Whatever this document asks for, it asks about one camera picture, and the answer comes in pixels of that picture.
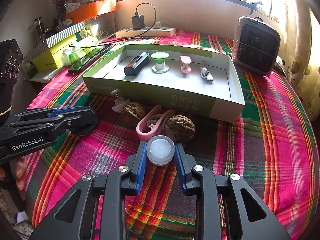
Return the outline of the person's left hand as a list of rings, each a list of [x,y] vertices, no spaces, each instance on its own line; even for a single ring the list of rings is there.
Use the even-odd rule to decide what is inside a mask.
[[[27,180],[27,159],[26,156],[17,159],[16,168],[16,186],[22,191],[25,187]]]

